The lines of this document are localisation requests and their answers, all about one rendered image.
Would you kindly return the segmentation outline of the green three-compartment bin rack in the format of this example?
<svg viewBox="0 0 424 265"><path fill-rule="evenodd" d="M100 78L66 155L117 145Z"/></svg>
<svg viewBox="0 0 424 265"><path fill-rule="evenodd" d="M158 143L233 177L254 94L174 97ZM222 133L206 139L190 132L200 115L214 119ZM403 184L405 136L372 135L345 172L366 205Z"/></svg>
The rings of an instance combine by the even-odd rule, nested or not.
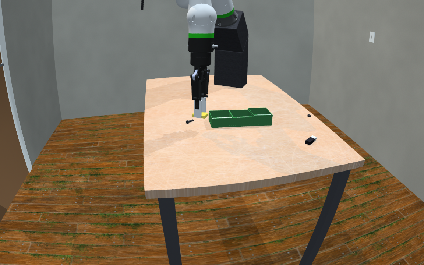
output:
<svg viewBox="0 0 424 265"><path fill-rule="evenodd" d="M211 128L272 126L272 117L272 113L269 112L267 108L248 108L248 110L210 110L209 122Z"/></svg>

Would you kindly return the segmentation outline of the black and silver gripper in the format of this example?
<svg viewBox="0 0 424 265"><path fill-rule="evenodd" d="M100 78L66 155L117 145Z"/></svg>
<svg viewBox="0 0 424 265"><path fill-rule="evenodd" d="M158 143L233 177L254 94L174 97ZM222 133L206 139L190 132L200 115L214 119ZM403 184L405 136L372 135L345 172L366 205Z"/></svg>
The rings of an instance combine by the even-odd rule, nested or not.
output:
<svg viewBox="0 0 424 265"><path fill-rule="evenodd" d="M190 64L195 67L194 74L190 75L192 100L194 100L194 117L201 119L202 112L206 113L206 98L208 97L210 74L207 66L211 65L211 52L191 52Z"/></svg>

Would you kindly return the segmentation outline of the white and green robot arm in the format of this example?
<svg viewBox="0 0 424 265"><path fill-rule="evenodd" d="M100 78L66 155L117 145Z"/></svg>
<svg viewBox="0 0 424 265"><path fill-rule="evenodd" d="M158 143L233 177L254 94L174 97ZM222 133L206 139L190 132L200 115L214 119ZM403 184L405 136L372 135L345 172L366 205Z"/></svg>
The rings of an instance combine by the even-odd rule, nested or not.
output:
<svg viewBox="0 0 424 265"><path fill-rule="evenodd" d="M238 14L232 0L176 0L179 7L188 9L188 50L193 53L213 52L214 27L235 24Z"/></svg>

